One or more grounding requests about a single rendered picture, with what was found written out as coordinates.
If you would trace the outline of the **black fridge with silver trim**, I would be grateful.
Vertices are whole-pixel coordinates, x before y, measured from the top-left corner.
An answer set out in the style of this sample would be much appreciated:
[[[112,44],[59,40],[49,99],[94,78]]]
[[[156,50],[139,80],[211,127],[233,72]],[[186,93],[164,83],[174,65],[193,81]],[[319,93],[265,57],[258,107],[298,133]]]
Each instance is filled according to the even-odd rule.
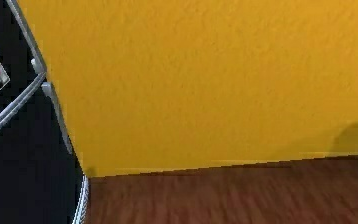
[[[7,2],[0,0],[0,224],[85,224],[89,181],[70,154],[32,53]]]

